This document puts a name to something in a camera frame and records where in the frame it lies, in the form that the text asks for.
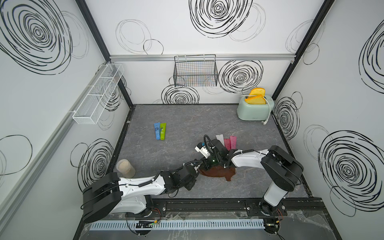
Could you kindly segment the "brown cloth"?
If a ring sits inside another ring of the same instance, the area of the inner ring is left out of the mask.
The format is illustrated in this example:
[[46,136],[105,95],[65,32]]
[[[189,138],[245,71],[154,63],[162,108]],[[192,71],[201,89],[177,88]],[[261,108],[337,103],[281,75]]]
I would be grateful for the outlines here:
[[236,174],[236,169],[214,166],[209,170],[201,169],[201,174],[210,178],[225,178],[227,182],[230,182],[231,178]]

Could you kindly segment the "crimson pink toothpaste tube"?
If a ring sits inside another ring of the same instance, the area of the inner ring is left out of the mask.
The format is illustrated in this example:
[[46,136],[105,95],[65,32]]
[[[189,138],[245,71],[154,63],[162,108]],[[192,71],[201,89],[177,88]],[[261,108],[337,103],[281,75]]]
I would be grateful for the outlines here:
[[231,148],[231,140],[230,139],[224,139],[225,147],[228,151],[230,151]]

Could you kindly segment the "white pink-cap toothpaste tube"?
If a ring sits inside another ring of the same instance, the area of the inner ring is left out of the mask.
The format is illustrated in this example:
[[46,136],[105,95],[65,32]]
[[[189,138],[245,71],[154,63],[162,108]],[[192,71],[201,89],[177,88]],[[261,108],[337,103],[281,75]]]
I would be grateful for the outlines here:
[[217,139],[218,141],[220,141],[220,143],[221,143],[223,146],[225,146],[225,140],[224,140],[224,136],[223,136],[223,134],[221,134],[221,135],[216,135],[216,139]]

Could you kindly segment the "magenta toothpaste tube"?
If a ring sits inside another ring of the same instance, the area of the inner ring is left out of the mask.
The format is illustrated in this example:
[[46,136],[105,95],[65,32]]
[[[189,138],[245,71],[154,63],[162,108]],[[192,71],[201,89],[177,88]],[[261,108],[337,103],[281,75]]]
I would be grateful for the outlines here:
[[231,146],[231,150],[237,148],[237,137],[230,136],[230,146]]

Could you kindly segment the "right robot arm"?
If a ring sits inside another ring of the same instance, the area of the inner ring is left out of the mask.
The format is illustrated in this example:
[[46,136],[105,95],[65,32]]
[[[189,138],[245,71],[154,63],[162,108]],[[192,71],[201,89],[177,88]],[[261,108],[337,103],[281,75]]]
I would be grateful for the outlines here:
[[217,139],[208,143],[198,143],[195,150],[203,155],[200,171],[206,177],[225,178],[228,182],[236,174],[236,168],[259,168],[272,179],[259,203],[261,212],[271,216],[287,193],[292,192],[304,171],[304,167],[294,157],[278,146],[269,149],[228,150]]

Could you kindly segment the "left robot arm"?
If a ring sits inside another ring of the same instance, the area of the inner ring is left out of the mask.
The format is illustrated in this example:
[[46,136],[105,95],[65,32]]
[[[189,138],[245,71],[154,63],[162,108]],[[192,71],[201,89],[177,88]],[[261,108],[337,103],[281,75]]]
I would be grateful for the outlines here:
[[202,163],[190,161],[147,178],[120,178],[116,172],[106,174],[83,190],[83,220],[93,223],[116,213],[147,215],[154,208],[152,196],[172,194],[181,188],[191,190]]

